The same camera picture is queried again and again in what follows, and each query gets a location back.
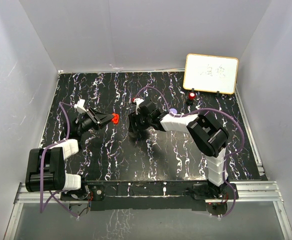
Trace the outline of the red round disc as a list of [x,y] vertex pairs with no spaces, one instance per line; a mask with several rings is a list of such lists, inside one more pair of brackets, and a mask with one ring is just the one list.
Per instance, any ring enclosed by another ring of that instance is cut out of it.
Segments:
[[117,124],[119,123],[120,116],[119,116],[119,114],[117,114],[117,113],[113,113],[112,115],[113,115],[113,118],[111,119],[111,121],[112,121],[115,125],[117,125]]

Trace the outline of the purple earbud charging case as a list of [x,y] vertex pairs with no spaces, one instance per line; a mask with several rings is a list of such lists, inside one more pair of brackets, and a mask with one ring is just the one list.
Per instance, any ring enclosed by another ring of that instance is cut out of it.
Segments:
[[178,111],[175,108],[170,108],[169,111],[173,114],[177,114]]

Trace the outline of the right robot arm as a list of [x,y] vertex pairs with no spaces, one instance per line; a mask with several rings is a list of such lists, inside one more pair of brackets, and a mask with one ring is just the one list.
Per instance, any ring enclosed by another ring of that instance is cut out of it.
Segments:
[[162,132],[189,134],[207,161],[207,184],[199,193],[216,199],[226,194],[228,174],[225,155],[229,133],[213,114],[206,112],[177,116],[173,112],[161,112],[150,100],[134,98],[132,103],[135,110],[128,115],[128,132],[134,138],[150,127]]

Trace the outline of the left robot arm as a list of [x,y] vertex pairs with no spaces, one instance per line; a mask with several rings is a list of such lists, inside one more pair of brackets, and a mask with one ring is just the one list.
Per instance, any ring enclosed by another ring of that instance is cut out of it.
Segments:
[[80,141],[84,133],[101,130],[113,122],[116,115],[101,113],[91,107],[79,112],[81,116],[73,121],[65,116],[65,134],[59,142],[30,150],[25,177],[28,192],[71,191],[79,200],[89,195],[90,188],[82,183],[80,175],[66,173],[65,160],[80,151]]

